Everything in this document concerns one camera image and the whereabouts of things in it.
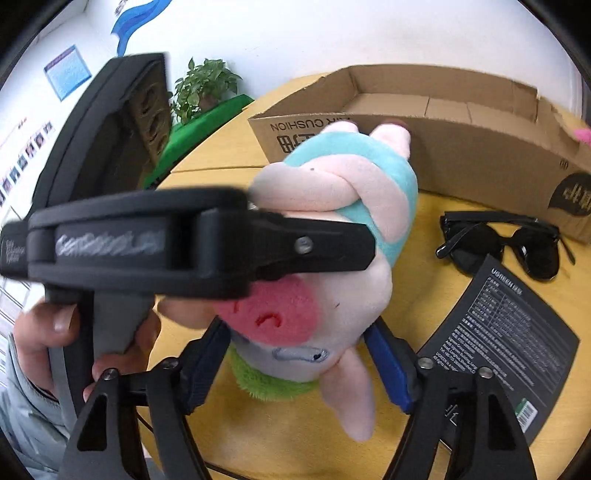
wooden table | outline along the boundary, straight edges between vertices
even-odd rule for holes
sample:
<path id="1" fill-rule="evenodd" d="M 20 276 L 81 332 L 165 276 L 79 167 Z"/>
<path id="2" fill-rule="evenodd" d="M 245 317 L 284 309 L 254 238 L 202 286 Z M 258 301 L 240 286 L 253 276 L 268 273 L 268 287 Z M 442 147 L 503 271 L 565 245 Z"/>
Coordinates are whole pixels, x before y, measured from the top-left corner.
<path id="1" fill-rule="evenodd" d="M 183 160 L 162 188 L 224 184 L 248 187 L 267 164 L 247 119 L 311 83 L 318 76 L 293 80 L 251 104 Z M 417 217 L 394 268 L 394 293 L 383 317 L 399 337 L 418 349 L 435 331 L 464 292 L 470 279 L 435 258 L 441 244 L 439 216 L 444 210 L 477 209 L 438 195 L 421 193 Z M 500 228 L 510 233 L 510 227 Z M 510 249 L 504 264 L 536 291 L 576 332 L 581 343 L 562 395 L 531 447 L 538 478 L 556 480 L 591 429 L 591 251 L 570 242 L 577 257 L 569 264 L 561 252 L 557 278 L 539 283 L 527 277 Z M 163 331 L 150 365 L 178 355 L 202 332 L 163 320 Z M 206 404 L 188 419 L 203 457 L 255 479 L 381 479 L 404 430 L 407 417 L 388 402 L 364 345 L 360 352 L 374 379 L 376 429 L 366 443 L 341 431 L 318 392 L 289 403 L 263 403 L 241 391 L 228 365 L 222 365 Z M 144 442 L 154 454 L 149 435 Z M 431 474 L 443 479 L 449 454 L 439 449 Z"/>

cardboard box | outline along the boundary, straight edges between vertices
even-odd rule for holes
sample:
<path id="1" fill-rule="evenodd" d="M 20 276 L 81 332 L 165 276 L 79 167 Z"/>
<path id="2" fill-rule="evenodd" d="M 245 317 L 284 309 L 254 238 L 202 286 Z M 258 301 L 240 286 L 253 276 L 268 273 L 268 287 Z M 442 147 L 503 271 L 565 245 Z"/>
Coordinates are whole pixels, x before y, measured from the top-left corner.
<path id="1" fill-rule="evenodd" d="M 448 67 L 358 65 L 249 122 L 276 162 L 335 120 L 369 133 L 388 117 L 409 126 L 422 190 L 539 217 L 591 241 L 591 149 L 531 86 Z"/>

sunglasses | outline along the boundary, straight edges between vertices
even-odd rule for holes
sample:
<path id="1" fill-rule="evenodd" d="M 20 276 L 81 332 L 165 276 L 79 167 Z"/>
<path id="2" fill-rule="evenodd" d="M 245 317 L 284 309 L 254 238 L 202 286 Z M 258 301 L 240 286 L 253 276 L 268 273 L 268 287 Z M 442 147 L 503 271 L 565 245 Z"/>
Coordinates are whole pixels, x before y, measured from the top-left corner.
<path id="1" fill-rule="evenodd" d="M 510 223 L 521 228 L 510 237 L 499 235 L 488 224 Z M 525 272 L 535 280 L 551 280 L 560 265 L 558 242 L 574 265 L 575 259 L 558 227 L 537 218 L 507 212 L 445 212 L 439 219 L 445 243 L 435 250 L 437 258 L 450 256 L 455 266 L 475 275 L 487 255 L 499 262 L 511 247 Z"/>

green fuzzy fabric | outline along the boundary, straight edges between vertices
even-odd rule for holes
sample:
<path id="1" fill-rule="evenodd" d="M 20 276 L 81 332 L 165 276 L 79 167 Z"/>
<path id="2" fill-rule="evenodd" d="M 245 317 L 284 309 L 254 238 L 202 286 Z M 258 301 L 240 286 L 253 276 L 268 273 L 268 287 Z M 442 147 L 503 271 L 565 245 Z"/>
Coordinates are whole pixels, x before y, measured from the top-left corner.
<path id="1" fill-rule="evenodd" d="M 318 387 L 318 382 L 292 382 L 281 378 L 271 377 L 248 365 L 236 348 L 231 345 L 228 349 L 230 366 L 236 377 L 238 386 L 259 400 L 286 401 L 293 400 L 298 395 L 308 393 Z"/>

green leaves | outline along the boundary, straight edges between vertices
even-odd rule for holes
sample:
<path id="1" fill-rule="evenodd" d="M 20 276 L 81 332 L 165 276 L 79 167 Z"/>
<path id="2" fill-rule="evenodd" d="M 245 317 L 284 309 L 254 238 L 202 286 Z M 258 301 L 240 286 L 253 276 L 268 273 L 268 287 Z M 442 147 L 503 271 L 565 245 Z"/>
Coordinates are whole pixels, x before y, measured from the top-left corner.
<path id="1" fill-rule="evenodd" d="M 194 106 L 199 105 L 199 94 L 198 93 L 192 93 L 191 95 L 189 95 L 187 97 L 187 101 Z"/>
<path id="2" fill-rule="evenodd" d="M 186 75 L 174 82 L 174 94 L 168 93 L 172 113 L 182 124 L 200 115 L 199 102 L 202 98 L 206 96 L 207 102 L 204 101 L 204 104 L 209 105 L 211 100 L 220 101 L 228 91 L 237 94 L 238 80 L 242 80 L 226 68 L 222 59 L 204 59 L 201 65 L 195 65 L 191 58 L 188 67 Z"/>

